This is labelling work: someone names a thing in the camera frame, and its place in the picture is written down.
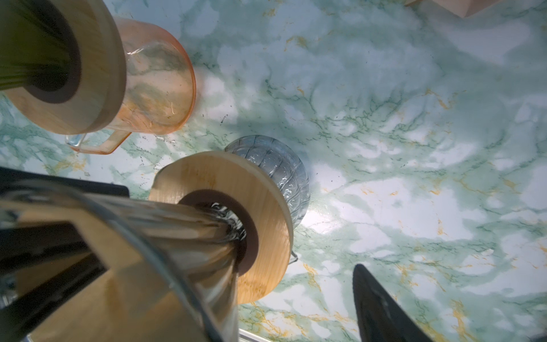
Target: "marble countertop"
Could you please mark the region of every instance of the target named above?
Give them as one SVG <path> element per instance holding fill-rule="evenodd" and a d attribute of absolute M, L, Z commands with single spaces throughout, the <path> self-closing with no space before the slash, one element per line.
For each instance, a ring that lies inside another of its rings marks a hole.
<path fill-rule="evenodd" d="M 402 3 L 107 1 L 186 48 L 192 117 L 82 155 L 0 95 L 0 165 L 145 199 L 180 157 L 272 136 L 301 156 L 311 205 L 299 261 L 241 306 L 241 328 L 358 341 L 351 276 L 363 263 L 436 342 L 527 341 L 547 328 L 547 2 L 464 20 Z"/>

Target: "mug handle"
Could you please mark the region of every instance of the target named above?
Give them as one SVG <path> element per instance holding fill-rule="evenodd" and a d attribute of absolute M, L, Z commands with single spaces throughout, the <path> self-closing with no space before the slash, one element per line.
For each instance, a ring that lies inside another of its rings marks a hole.
<path fill-rule="evenodd" d="M 129 137 L 129 134 L 131 134 L 131 132 L 115 130 L 108 139 L 99 146 L 87 146 L 83 143 L 87 133 L 66 135 L 65 143 L 78 153 L 110 154 Z"/>

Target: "brown gasket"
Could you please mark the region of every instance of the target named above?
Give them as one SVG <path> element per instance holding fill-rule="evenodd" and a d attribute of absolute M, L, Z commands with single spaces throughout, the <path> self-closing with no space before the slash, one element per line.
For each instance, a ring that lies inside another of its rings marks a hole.
<path fill-rule="evenodd" d="M 36 76 L 33 84 L 27 85 L 24 88 L 29 94 L 41 101 L 63 103 L 70 100 L 76 94 L 82 78 L 82 60 L 80 58 L 78 42 L 66 19 L 49 0 L 33 1 L 33 5 L 36 6 L 42 18 L 61 33 L 61 37 L 68 48 L 70 63 L 68 65 L 67 80 L 59 89 L 49 91 L 37 86 L 40 82 L 47 82 L 47 74 Z"/>
<path fill-rule="evenodd" d="M 220 203 L 221 205 L 226 206 L 237 215 L 243 224 L 247 237 L 243 243 L 238 244 L 236 258 L 236 262 L 238 262 L 237 272 L 239 273 L 239 276 L 242 276 L 251 268 L 258 255 L 258 233 L 253 219 L 238 201 L 216 190 L 196 190 L 179 201 L 179 204 L 189 206 L 209 203 Z"/>

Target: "transparent orange cup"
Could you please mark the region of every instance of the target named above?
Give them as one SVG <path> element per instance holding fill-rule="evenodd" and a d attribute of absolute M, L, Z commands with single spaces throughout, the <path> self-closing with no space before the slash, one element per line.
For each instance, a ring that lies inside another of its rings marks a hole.
<path fill-rule="evenodd" d="M 169 134 L 188 120 L 196 100 L 196 78 L 190 58 L 178 40 L 163 28 L 114 18 L 126 56 L 125 95 L 106 128 L 114 132 L 98 146 L 86 134 L 67 135 L 76 152 L 112 153 L 132 132 Z"/>

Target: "table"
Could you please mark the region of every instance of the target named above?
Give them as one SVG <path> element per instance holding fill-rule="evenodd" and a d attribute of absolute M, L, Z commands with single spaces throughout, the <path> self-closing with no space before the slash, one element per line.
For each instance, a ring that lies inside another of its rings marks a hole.
<path fill-rule="evenodd" d="M 302 158 L 312 200 L 299 261 L 241 306 L 241 328 L 358 341 L 351 277 L 363 263 L 436 342 L 526 341 L 547 322 L 547 2 L 464 20 L 403 2 L 107 1 L 186 48 L 193 116 L 78 155 L 0 95 L 0 165 L 145 199 L 178 158 L 272 136 Z"/>

